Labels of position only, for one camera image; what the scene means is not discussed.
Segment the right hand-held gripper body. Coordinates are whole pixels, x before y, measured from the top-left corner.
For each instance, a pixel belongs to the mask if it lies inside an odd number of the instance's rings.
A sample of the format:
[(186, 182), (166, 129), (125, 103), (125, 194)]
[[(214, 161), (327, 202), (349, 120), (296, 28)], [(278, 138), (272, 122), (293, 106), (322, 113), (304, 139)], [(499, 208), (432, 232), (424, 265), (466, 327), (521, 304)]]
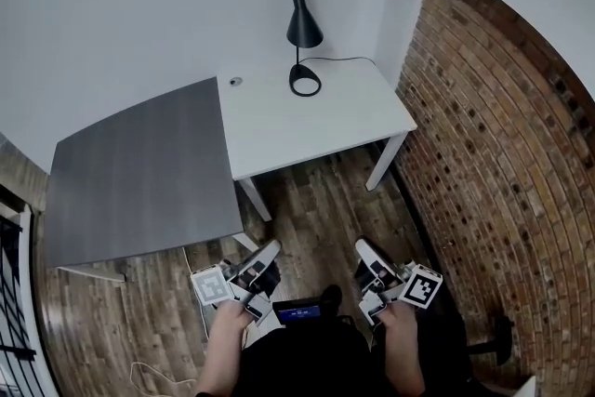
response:
[(405, 302), (426, 309), (442, 285), (442, 276), (414, 261), (389, 265), (387, 271), (373, 272), (377, 278), (377, 292), (362, 293), (359, 308), (369, 324), (380, 324), (378, 315), (389, 304)]

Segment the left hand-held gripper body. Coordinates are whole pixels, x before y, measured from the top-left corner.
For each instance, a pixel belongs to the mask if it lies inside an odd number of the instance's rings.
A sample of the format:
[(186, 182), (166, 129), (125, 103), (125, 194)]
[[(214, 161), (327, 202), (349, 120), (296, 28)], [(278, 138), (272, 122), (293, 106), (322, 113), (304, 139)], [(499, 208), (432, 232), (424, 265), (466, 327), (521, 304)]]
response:
[(255, 323), (260, 324), (272, 311), (272, 305), (264, 293), (253, 294), (248, 291), (248, 287), (263, 272), (250, 268), (252, 256), (239, 264), (223, 259), (219, 264), (193, 272), (191, 281), (201, 304), (216, 308), (227, 300), (241, 303)]

